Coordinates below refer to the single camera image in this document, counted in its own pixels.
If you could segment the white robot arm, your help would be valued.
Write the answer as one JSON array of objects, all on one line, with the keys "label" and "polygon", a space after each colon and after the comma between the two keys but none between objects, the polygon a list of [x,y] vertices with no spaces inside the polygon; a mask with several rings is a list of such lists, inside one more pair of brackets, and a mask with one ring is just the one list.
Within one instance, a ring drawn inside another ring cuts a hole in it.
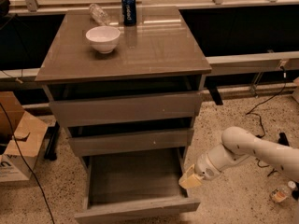
[{"label": "white robot arm", "polygon": [[221,143],[201,154],[178,183],[184,189],[198,187],[203,179],[213,180],[225,169],[244,163],[250,157],[299,182],[298,148],[263,140],[239,127],[229,127],[223,131]]}]

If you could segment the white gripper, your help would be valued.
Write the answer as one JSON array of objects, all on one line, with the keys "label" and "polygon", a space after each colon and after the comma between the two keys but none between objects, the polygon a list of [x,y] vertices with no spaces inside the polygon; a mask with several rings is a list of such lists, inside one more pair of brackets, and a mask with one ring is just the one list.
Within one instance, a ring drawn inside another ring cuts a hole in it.
[{"label": "white gripper", "polygon": [[184,189],[191,189],[200,186],[203,178],[213,180],[220,175],[218,156],[204,153],[184,172],[178,183]]}]

